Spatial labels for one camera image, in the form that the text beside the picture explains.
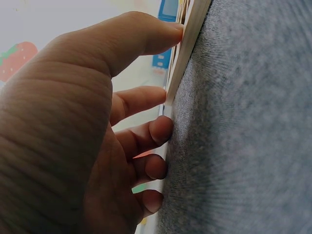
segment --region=gray fabric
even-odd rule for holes
[[[173,110],[159,234],[312,233],[311,0],[214,0]]]

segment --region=hand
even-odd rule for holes
[[[110,123],[114,125],[125,117],[159,105],[165,98],[163,89],[148,86],[114,93]],[[131,189],[163,179],[166,163],[158,155],[133,157],[161,146],[172,129],[172,121],[164,116],[116,134],[109,124],[85,196],[85,215],[93,231],[134,233],[143,217],[158,211],[162,203],[159,192],[145,190],[134,195]]]
[[[1,233],[73,233],[82,223],[93,233],[133,233],[158,210],[158,192],[133,195],[131,188],[164,178],[166,165],[156,155],[133,157],[164,143],[171,121],[159,117],[116,134],[111,125],[162,103],[165,93],[141,87],[112,95],[111,77],[181,37],[179,25],[127,13],[56,38],[7,82]]]

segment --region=finger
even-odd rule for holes
[[[135,197],[143,210],[143,218],[155,214],[163,201],[163,195],[156,190],[145,190],[135,194]]]
[[[165,160],[155,154],[134,158],[128,165],[132,187],[156,179],[164,179],[167,174]]]
[[[164,103],[166,91],[160,87],[141,86],[113,93],[110,123],[119,121]]]
[[[173,122],[166,116],[116,133],[127,160],[163,145],[171,136]]]
[[[138,56],[159,54],[179,43],[182,31],[179,24],[129,12],[58,37],[50,46],[49,59],[89,67],[114,77]]]

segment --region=strawberry sticker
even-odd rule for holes
[[[0,55],[0,81],[6,82],[25,63],[32,59],[38,50],[33,43],[23,42],[11,47]]]

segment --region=blue box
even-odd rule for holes
[[[160,10],[158,19],[166,22],[175,22],[177,9],[179,6],[178,0],[162,0],[160,4]],[[170,63],[171,50],[167,50],[164,53],[153,56],[153,67],[168,69]]]

